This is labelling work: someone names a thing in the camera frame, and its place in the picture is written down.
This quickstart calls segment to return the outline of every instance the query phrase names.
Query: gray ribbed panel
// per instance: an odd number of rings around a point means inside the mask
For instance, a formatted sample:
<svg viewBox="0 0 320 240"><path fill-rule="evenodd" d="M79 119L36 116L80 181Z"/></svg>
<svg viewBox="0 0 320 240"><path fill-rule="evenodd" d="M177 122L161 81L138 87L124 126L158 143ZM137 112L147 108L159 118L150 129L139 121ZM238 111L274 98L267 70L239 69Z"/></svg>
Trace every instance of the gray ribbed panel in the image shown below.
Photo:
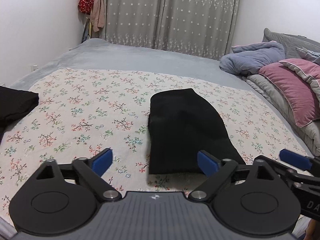
<svg viewBox="0 0 320 240"><path fill-rule="evenodd" d="M205 204L182 193L128 192L115 203L105 203L92 221L79 230L56 237L16 235L13 240L244 240L225 228ZM289 234L274 240L294 240Z"/></svg>

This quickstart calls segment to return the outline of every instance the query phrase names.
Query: blue pad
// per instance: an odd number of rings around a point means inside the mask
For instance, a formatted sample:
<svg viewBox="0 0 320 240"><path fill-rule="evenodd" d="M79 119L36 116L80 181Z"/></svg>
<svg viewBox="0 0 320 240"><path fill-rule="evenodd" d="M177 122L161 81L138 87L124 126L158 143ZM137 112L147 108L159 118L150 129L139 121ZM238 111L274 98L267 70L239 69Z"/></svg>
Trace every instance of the blue pad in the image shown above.
<svg viewBox="0 0 320 240"><path fill-rule="evenodd" d="M101 177L111 166L112 158L112 150L109 149L92 162L91 169Z"/></svg>
<svg viewBox="0 0 320 240"><path fill-rule="evenodd" d="M204 153L198 152L197 160L199 168L207 177L210 177L211 175L219 171L218 163L210 159Z"/></svg>
<svg viewBox="0 0 320 240"><path fill-rule="evenodd" d="M280 160L286 162L300 170L308 171L311 169L312 163L308 157L302 156L295 152L283 149L279 153Z"/></svg>

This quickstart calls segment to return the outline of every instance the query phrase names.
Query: person's skin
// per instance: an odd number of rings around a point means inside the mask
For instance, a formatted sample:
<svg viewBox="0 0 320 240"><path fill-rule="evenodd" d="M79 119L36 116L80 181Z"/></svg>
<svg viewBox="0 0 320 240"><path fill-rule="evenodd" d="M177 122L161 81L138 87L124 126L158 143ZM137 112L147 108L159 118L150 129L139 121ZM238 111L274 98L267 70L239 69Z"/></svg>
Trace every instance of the person's skin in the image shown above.
<svg viewBox="0 0 320 240"><path fill-rule="evenodd" d="M313 240L312 235L315 231L315 228L316 228L316 221L314 219L311 219L306 229L306 236L303 238L303 240Z"/></svg>

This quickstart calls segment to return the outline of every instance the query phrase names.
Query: black circular disc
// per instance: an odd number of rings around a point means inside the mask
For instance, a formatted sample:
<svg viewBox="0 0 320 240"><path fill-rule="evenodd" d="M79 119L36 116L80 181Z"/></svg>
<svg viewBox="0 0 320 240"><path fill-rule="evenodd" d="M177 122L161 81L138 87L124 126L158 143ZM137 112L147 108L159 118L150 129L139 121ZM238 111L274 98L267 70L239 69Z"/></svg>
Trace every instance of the black circular disc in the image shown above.
<svg viewBox="0 0 320 240"><path fill-rule="evenodd" d="M84 187L71 183L58 187L28 187L16 194L10 203L10 217L21 231L32 235L59 235L86 223L94 214L97 203Z"/></svg>
<svg viewBox="0 0 320 240"><path fill-rule="evenodd" d="M293 230L300 203L288 188L259 179L223 190L212 205L227 227L251 236L271 236Z"/></svg>

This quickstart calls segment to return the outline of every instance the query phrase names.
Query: curtain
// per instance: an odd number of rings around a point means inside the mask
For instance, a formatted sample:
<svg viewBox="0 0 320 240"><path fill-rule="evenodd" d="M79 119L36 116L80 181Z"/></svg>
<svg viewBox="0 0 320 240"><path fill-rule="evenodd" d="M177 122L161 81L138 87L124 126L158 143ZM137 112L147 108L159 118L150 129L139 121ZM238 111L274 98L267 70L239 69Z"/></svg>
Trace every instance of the curtain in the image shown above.
<svg viewBox="0 0 320 240"><path fill-rule="evenodd" d="M111 43L219 60L229 53L239 0L105 0Z"/></svg>

